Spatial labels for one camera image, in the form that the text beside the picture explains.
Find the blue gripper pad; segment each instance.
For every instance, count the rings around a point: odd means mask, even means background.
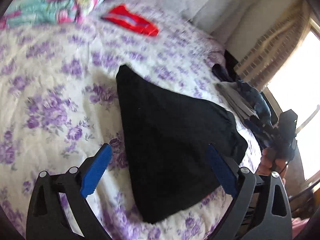
[[[111,160],[111,157],[111,146],[107,145],[93,161],[85,176],[82,178],[80,193],[84,198],[92,194],[96,189],[98,182]]]
[[[236,188],[237,178],[233,174],[232,170],[212,144],[209,145],[206,155],[209,165],[211,166],[224,191],[235,198],[238,195],[238,190]]]

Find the curtain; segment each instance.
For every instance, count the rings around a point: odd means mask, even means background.
[[[305,0],[289,6],[235,66],[240,78],[261,91],[309,33],[310,13]]]

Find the window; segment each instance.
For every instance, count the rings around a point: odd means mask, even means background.
[[[283,112],[292,109],[298,115],[297,127],[311,116],[320,104],[320,40],[316,31],[310,31],[267,87]],[[320,112],[296,139],[304,176],[309,179],[320,169]]]

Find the pillow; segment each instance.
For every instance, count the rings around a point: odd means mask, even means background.
[[[81,23],[103,0],[14,0],[0,20],[0,29],[21,24]]]

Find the bed sheet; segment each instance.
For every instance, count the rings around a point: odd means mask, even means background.
[[[188,22],[147,5],[128,8],[157,24],[157,37],[100,20],[114,5],[103,3],[82,25],[0,31],[0,204],[25,236],[39,172],[65,173],[106,142],[113,156],[87,201],[113,239],[204,239],[232,201],[222,187],[164,221],[142,222],[132,195],[115,77],[119,66],[128,64],[160,87],[231,111],[215,89],[219,80],[210,68],[224,64],[224,50]],[[258,143],[237,117],[236,123],[248,141],[241,166],[255,171],[261,157]],[[81,235],[66,196],[60,198],[73,231]]]

